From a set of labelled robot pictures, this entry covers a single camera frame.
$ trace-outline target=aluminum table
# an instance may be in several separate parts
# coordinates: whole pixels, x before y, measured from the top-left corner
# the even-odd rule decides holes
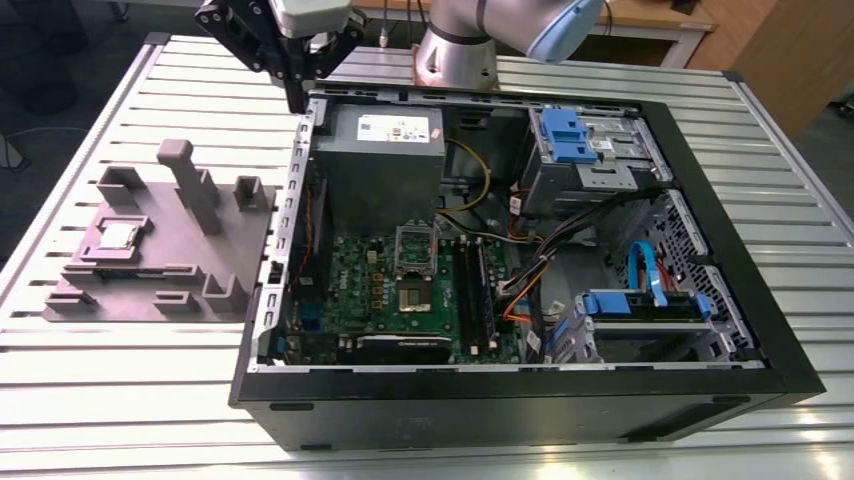
[[[169,178],[165,137],[230,183],[281,186],[294,117],[210,39],[149,37],[0,273],[0,476],[843,478],[854,471],[854,229],[747,87],[717,72],[498,61],[502,90],[665,102],[828,392],[673,444],[282,452],[226,406],[241,326],[47,323],[42,301],[109,165]],[[334,79],[408,84],[408,51],[360,48]]]

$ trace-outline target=connector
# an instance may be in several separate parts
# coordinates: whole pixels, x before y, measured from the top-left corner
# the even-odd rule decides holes
[[[284,274],[284,265],[276,261],[269,262],[269,275],[266,276],[266,283],[270,285],[278,285],[281,283],[281,276]]]

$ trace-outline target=motherboard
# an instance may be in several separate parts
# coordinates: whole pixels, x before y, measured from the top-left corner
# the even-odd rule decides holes
[[[304,333],[292,360],[341,363],[353,342],[396,338],[406,354],[418,342],[448,350],[441,363],[518,363],[517,327],[492,312],[492,292],[508,276],[501,245],[401,229],[334,238],[326,299],[298,305]]]

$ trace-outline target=open computer tower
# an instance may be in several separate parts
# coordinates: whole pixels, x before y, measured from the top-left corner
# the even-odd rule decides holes
[[[285,449],[669,441],[823,387],[665,105],[318,88],[230,404]]]

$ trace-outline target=white sticker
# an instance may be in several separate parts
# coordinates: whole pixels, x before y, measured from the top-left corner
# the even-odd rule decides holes
[[[356,140],[429,143],[429,120],[426,117],[361,115]]]
[[[533,330],[528,330],[528,336],[525,337],[525,340],[528,342],[528,345],[530,345],[530,348],[533,349],[533,351],[538,353],[538,347],[541,342],[538,340],[538,337],[533,333]]]
[[[521,199],[518,197],[509,197],[509,213],[513,215],[521,213]]]
[[[613,151],[613,145],[609,140],[600,140],[597,138],[589,139],[589,146],[597,150],[611,150]]]

